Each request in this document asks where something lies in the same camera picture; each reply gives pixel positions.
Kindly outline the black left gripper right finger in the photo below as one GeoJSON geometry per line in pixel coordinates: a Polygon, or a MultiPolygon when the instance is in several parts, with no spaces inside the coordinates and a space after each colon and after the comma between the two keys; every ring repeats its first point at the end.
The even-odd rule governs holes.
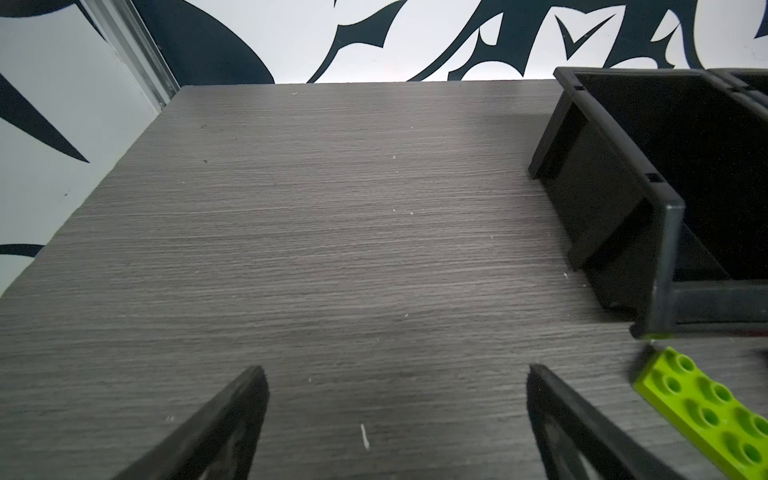
{"type": "Polygon", "coordinates": [[[527,411],[549,479],[680,479],[548,367],[532,364],[527,411]]]}

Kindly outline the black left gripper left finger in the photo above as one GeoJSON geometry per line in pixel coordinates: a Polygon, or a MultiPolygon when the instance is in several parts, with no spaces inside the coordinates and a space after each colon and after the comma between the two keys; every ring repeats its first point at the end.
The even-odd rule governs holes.
{"type": "Polygon", "coordinates": [[[250,366],[117,479],[247,479],[267,412],[262,367],[250,366]]]}

